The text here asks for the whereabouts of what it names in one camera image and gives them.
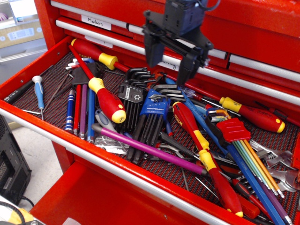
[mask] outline precision screwdriver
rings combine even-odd
[[[220,174],[209,152],[209,142],[200,133],[193,113],[182,102],[173,104],[173,113],[176,121],[190,134],[199,150],[199,158],[212,179],[223,207],[235,215],[243,217],[242,206],[237,194],[230,186],[228,180]]]
[[[34,92],[37,96],[37,102],[38,102],[38,108],[41,110],[42,120],[44,120],[43,116],[43,109],[44,109],[44,102],[43,102],[43,86],[42,86],[42,80],[43,78],[40,76],[34,76],[32,78],[32,81],[34,82]]]

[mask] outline red tool chest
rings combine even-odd
[[[180,169],[172,165],[159,162],[153,166],[147,161],[134,165],[64,131],[67,93],[53,101],[44,121],[39,115],[22,111],[38,111],[33,89],[12,104],[4,101],[53,65],[43,75],[47,102],[66,74],[64,67],[74,58],[68,48],[74,38],[97,44],[128,67],[148,67],[143,12],[149,9],[163,14],[165,1],[35,0],[35,4],[49,50],[0,86],[0,114],[50,138],[64,172],[31,213],[46,224],[62,224],[68,217],[81,224],[252,224],[215,203],[189,171],[191,190],[187,191],[183,179],[178,178]],[[201,26],[215,47],[209,52],[210,64],[198,69],[187,84],[248,106],[259,108],[258,101],[299,120],[299,26],[297,1],[221,0],[215,10],[206,13]],[[181,59],[166,49],[163,61],[149,70],[162,69],[176,77]],[[116,93],[121,78],[103,73],[105,86]],[[255,139],[295,154],[298,126],[286,122],[282,133],[273,134],[245,123]],[[192,141],[183,138],[186,134],[180,128],[174,131],[180,142],[192,148]],[[281,203],[297,224],[300,195],[285,196]]]

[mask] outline adjustable wrench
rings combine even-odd
[[[296,183],[298,177],[298,171],[289,170],[289,171],[278,171],[274,169],[268,169],[272,177],[281,180],[287,187],[291,187],[297,191],[300,190],[300,185]]]
[[[282,163],[290,169],[295,169],[291,166],[293,154],[290,151],[278,151],[267,148],[254,140],[250,140],[251,147],[257,151],[258,157],[266,160],[268,168],[275,166],[278,163]]]

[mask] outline rubber drawer liner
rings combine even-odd
[[[43,81],[42,85],[44,88],[44,104],[46,105],[59,84],[68,74],[65,70],[65,67],[68,63],[72,62],[74,56],[72,53],[68,53],[65,57],[62,58],[57,64],[53,65],[45,74],[42,75]],[[123,81],[124,76],[118,75],[115,73],[110,73],[107,71],[107,68],[100,63],[101,66],[101,77],[104,81],[105,87],[110,90],[112,93],[117,93],[119,84]],[[115,69],[114,72],[124,74],[122,71]],[[60,90],[64,89],[71,83],[72,77],[69,77],[63,84]],[[66,90],[62,95],[57,98],[54,98],[49,107],[44,112],[44,120],[58,128],[62,129],[65,126],[65,119],[67,113],[67,98],[70,89]],[[34,112],[40,112],[38,109],[37,98],[34,93],[34,86],[30,87],[22,96],[15,100],[12,105],[23,110],[29,110]],[[174,138],[185,145],[189,149],[194,147],[192,139],[187,135],[180,125],[176,122],[172,115],[169,116],[170,124],[173,128]],[[271,149],[277,150],[289,150],[293,153],[295,148],[295,141],[297,134],[300,130],[299,127],[294,126],[286,122],[285,129],[282,133],[276,134],[272,132],[263,131],[246,120],[243,120],[245,127],[248,131],[251,132],[252,138],[259,142],[260,144],[269,147]],[[207,134],[204,134],[204,137],[210,142],[210,149],[219,151],[214,142],[208,137]],[[149,160],[142,158],[138,164],[143,169],[150,171],[159,177],[166,179],[167,181],[176,184],[181,188],[186,188],[183,174],[181,169],[176,165],[170,165],[168,162],[162,160]],[[284,171],[285,168],[278,164],[275,169]],[[206,186],[212,189],[209,178],[203,178],[200,175],[197,175],[193,172],[185,170],[186,180],[188,183],[189,191],[195,195],[198,195],[206,200],[215,203],[221,206],[218,199],[209,192],[199,181],[199,178]],[[297,212],[298,202],[300,194],[299,192],[287,192],[284,191],[285,198],[278,197],[279,202],[284,207],[285,211],[290,216],[291,220],[295,221],[295,216]]]

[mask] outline blue screwdriver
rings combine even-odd
[[[42,77],[40,76],[34,76],[32,78],[32,81],[34,82],[34,92],[37,96],[37,102],[38,102],[38,108],[41,110],[42,120],[44,120],[43,116],[43,109],[44,109],[44,102],[43,102],[43,87],[42,87]]]

